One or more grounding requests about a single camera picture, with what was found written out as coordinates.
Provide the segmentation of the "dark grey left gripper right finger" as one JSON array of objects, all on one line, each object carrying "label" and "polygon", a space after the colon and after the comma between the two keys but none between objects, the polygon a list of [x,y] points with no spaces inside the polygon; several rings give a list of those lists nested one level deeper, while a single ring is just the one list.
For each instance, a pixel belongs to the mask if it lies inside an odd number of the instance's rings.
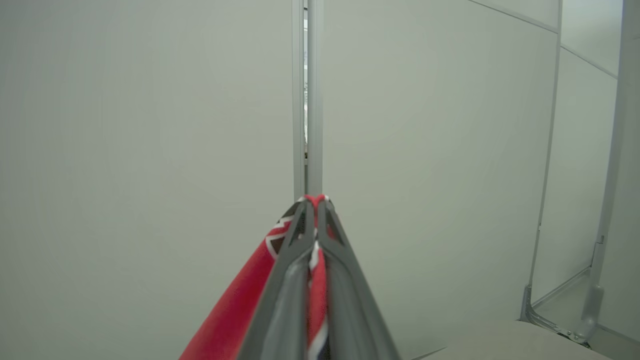
[{"label": "dark grey left gripper right finger", "polygon": [[397,346],[331,200],[318,203],[317,219],[327,268],[332,360],[398,360]]}]

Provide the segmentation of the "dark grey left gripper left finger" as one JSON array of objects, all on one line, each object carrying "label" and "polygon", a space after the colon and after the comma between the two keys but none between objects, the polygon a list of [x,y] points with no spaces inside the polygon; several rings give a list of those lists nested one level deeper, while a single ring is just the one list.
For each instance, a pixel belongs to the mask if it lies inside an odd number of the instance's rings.
[{"label": "dark grey left gripper left finger", "polygon": [[309,261],[314,207],[302,199],[279,247],[238,360],[304,360],[307,356]]}]

